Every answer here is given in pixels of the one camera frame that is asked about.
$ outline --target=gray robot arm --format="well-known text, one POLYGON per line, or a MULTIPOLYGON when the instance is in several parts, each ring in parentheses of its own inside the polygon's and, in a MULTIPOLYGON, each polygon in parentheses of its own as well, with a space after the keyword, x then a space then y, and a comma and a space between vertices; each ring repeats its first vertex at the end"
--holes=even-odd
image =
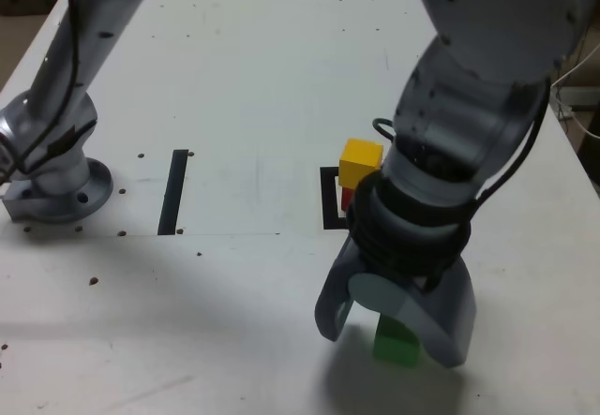
MULTIPOLYGON (((85 91, 141 1, 74 0, 79 13, 62 21, 32 88, 0 111, 13 220, 76 220, 110 196, 110 172, 82 150, 97 120, 85 91)), ((548 74, 577 45, 594 2, 423 0, 439 35, 397 105, 382 169, 354 193, 349 237, 315 308, 323 336, 338 338, 357 301, 407 324, 440 363, 465 361, 475 304, 460 253, 470 220, 531 150, 548 74), (528 132, 525 154, 479 195, 528 132)))
POLYGON ((79 48, 73 48, 68 11, 31 89, 0 111, 0 161, 10 174, 3 178, 12 181, 3 203, 13 220, 77 220, 111 195, 110 172, 82 150, 98 118, 86 91, 141 1, 74 0, 79 48))
POLYGON ((407 325, 450 367, 466 360, 475 317, 460 257, 470 221, 533 147, 549 73, 578 44, 595 0, 423 3, 439 34, 397 105, 382 170, 354 193, 349 239, 315 319, 335 341, 356 301, 407 325), (528 132, 508 172, 481 192, 528 132))

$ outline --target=black tape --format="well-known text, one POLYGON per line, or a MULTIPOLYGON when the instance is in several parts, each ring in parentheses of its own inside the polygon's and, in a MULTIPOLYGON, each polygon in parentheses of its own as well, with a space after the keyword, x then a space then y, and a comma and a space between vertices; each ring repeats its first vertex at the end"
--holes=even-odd
POLYGON ((160 212, 160 221, 158 222, 158 235, 175 234, 187 164, 188 150, 174 150, 172 152, 169 179, 167 180, 165 198, 162 202, 162 211, 160 212))

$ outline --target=table surface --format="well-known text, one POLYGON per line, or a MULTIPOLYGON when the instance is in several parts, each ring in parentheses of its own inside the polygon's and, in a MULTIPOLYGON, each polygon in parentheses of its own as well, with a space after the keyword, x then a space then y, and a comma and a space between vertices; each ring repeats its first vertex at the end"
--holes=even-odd
MULTIPOLYGON (((0 106, 29 87, 65 6, 0 106)), ((375 363, 378 315, 357 305, 337 343, 317 331, 346 235, 323 230, 319 168, 349 137, 383 141, 370 121, 393 114, 433 36, 419 0, 145 0, 90 88, 85 152, 112 170, 109 202, 28 234, 0 214, 1 411, 598 413, 600 208, 551 112, 472 222, 465 365, 375 363), (184 234, 158 237, 174 149, 195 153, 184 234)))

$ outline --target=black cable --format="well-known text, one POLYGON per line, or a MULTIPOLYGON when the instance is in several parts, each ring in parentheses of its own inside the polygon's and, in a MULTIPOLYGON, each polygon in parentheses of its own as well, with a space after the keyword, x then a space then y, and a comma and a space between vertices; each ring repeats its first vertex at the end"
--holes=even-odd
POLYGON ((92 120, 90 122, 87 122, 85 125, 83 125, 82 127, 80 127, 68 140, 68 144, 65 145, 65 147, 63 149, 54 151, 53 153, 50 153, 50 151, 41 159, 39 159, 38 161, 36 161, 27 171, 28 173, 33 173, 34 171, 36 171, 37 169, 39 169, 42 165, 46 164, 46 162, 54 159, 55 157, 59 157, 60 155, 63 155, 64 153, 66 153, 68 150, 70 150, 73 146, 75 146, 75 144, 79 141, 79 139, 81 137, 83 137, 83 134, 85 134, 87 131, 89 131, 90 129, 92 129, 96 123, 98 121, 97 120, 92 120))
POLYGON ((527 140, 525 141, 525 144, 523 145, 523 150, 517 156, 517 158, 515 159, 515 162, 513 162, 511 164, 511 166, 508 168, 506 173, 503 174, 498 179, 498 181, 496 181, 493 185, 491 185, 490 187, 488 187, 486 190, 484 190, 481 193, 481 196, 476 200, 476 209, 479 209, 479 207, 481 207, 481 205, 484 202, 486 202, 489 199, 489 197, 491 197, 494 193, 496 193, 500 189, 500 187, 502 187, 506 183, 506 181, 508 181, 510 178, 512 178, 513 175, 520 168, 520 166, 523 164, 523 162, 525 162, 525 159, 529 155, 530 151, 533 148, 533 145, 535 144, 535 141, 537 140, 537 135, 540 133, 542 123, 544 122, 544 115, 546 115, 546 107, 548 105, 549 93, 550 93, 550 87, 549 87, 549 83, 548 83, 548 87, 546 90, 546 96, 544 97, 546 104, 543 104, 540 107, 539 112, 537 113, 535 119, 533 120, 532 129, 531 129, 529 137, 527 138, 527 140))
POLYGON ((31 155, 31 153, 36 148, 38 148, 38 146, 43 141, 46 140, 46 138, 50 135, 53 129, 60 123, 60 119, 67 110, 68 103, 70 102, 71 97, 73 95, 73 89, 75 89, 75 84, 77 83, 77 74, 79 71, 79 9, 75 3, 75 0, 68 0, 68 21, 70 24, 71 48, 73 53, 71 58, 71 74, 67 85, 67 91, 63 96, 58 111, 56 111, 56 115, 52 118, 52 120, 48 123, 44 130, 39 134, 39 136, 37 136, 37 138, 23 151, 20 157, 12 157, 13 164, 2 176, 2 179, 0 180, 0 185, 8 181, 17 169, 19 169, 19 171, 21 171, 23 174, 29 174, 31 172, 31 170, 25 169, 24 162, 31 155))
POLYGON ((373 120, 373 127, 377 132, 384 136, 389 141, 394 141, 394 135, 383 129, 380 125, 393 127, 392 121, 387 118, 376 118, 373 120))
MULTIPOLYGON (((588 27, 586 28, 585 33, 583 34, 583 39, 581 40, 581 46, 579 47, 579 53, 577 54, 577 59, 575 60, 575 64, 573 65, 573 68, 577 67, 579 65, 579 61, 581 60, 581 55, 583 54, 583 50, 585 49, 585 42, 588 39, 588 33, 590 32, 590 27, 591 27, 591 25, 588 24, 588 27)), ((567 76, 564 80, 562 80, 562 82, 559 82, 559 85, 557 86, 557 89, 556 89, 556 99, 559 103, 558 118, 559 118, 559 122, 564 123, 564 133, 565 134, 569 133, 569 124, 568 124, 568 120, 567 120, 566 116, 564 115, 564 111, 563 111, 563 103, 561 101, 561 90, 569 82, 569 80, 572 78, 572 76, 573 76, 573 74, 567 76)), ((560 78, 561 78, 561 70, 559 69, 558 79, 560 79, 560 78)))

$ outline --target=wire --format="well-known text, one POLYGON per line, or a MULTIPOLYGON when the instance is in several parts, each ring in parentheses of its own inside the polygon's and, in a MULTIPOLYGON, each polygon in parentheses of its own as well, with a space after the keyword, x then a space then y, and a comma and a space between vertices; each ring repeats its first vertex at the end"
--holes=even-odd
POLYGON ((577 64, 575 67, 573 67, 570 71, 568 71, 567 73, 565 73, 564 75, 562 75, 558 80, 556 80, 554 83, 552 83, 552 85, 550 87, 555 87, 556 84, 558 84, 559 82, 562 82, 563 80, 565 80, 568 76, 571 75, 571 73, 573 73, 578 68, 580 68, 581 66, 583 66, 583 64, 585 64, 586 62, 588 62, 590 60, 590 58, 592 56, 594 56, 595 53, 598 50, 600 50, 600 43, 598 43, 598 45, 595 46, 595 48, 592 50, 592 52, 590 52, 590 54, 588 54, 587 56, 585 56, 585 59, 583 59, 579 64, 577 64))
POLYGON ((508 168, 506 173, 503 174, 498 179, 498 181, 496 181, 493 185, 491 185, 490 187, 488 187, 486 190, 484 190, 482 192, 481 196, 476 200, 476 209, 475 210, 477 210, 479 207, 481 207, 481 205, 484 202, 486 202, 489 199, 489 197, 491 197, 494 193, 496 193, 498 191, 498 189, 500 189, 500 187, 502 187, 506 183, 506 181, 508 181, 510 178, 512 178, 513 175, 520 168, 520 166, 523 164, 523 162, 525 162, 525 159, 527 158, 527 156, 529 155, 530 151, 533 148, 533 145, 535 144, 537 135, 540 133, 542 123, 544 122, 544 115, 546 115, 546 107, 548 106, 549 92, 550 92, 550 88, 547 89, 546 96, 544 97, 546 104, 543 104, 540 107, 539 112, 537 113, 535 119, 533 120, 532 129, 530 131, 529 137, 527 138, 527 140, 525 141, 525 144, 523 145, 523 150, 517 156, 517 158, 515 159, 515 162, 513 162, 510 165, 510 167, 508 168))
POLYGON ((0 185, 4 184, 6 181, 10 179, 12 174, 19 169, 23 174, 29 174, 30 170, 26 170, 24 167, 24 162, 31 155, 31 153, 38 148, 38 146, 46 140, 48 135, 53 131, 53 129, 60 122, 61 117, 65 113, 67 109, 68 103, 71 100, 71 96, 73 95, 73 89, 75 88, 75 84, 77 83, 77 73, 79 71, 79 9, 75 0, 68 0, 68 20, 70 24, 70 33, 71 33, 71 48, 73 50, 72 59, 71 59, 71 74, 69 78, 69 82, 67 85, 67 91, 63 96, 61 104, 56 111, 56 115, 53 119, 48 123, 48 125, 44 128, 44 130, 39 134, 37 139, 35 139, 22 153, 21 157, 13 156, 13 163, 8 168, 7 172, 2 175, 0 179, 0 185))
POLYGON ((82 127, 80 127, 77 131, 75 131, 75 133, 70 137, 70 139, 68 139, 68 143, 66 145, 64 145, 60 150, 53 151, 52 153, 49 151, 48 154, 46 154, 44 157, 42 157, 37 162, 35 162, 29 168, 29 170, 27 170, 27 173, 33 173, 34 171, 39 169, 42 165, 46 164, 46 162, 49 162, 52 159, 54 159, 55 157, 59 157, 60 155, 63 155, 64 153, 66 153, 69 149, 71 149, 73 146, 75 146, 75 144, 79 141, 79 139, 81 137, 83 137, 83 135, 87 131, 91 130, 96 125, 97 122, 98 122, 98 120, 92 120, 90 122, 87 122, 82 127))
POLYGON ((600 136, 596 136, 595 134, 593 134, 592 132, 590 132, 588 129, 586 129, 586 127, 584 125, 581 124, 581 122, 578 120, 578 118, 576 117, 575 114, 573 114, 573 121, 575 122, 575 124, 577 126, 579 126, 579 128, 585 132, 588 136, 590 136, 593 139, 597 139, 600 141, 600 136))
POLYGON ((385 126, 391 127, 391 126, 393 126, 392 121, 388 120, 387 118, 375 118, 373 120, 373 127, 375 128, 375 130, 377 132, 379 132, 386 139, 388 139, 389 141, 394 141, 394 136, 391 133, 389 133, 388 131, 386 131, 385 129, 383 129, 380 125, 385 125, 385 126))

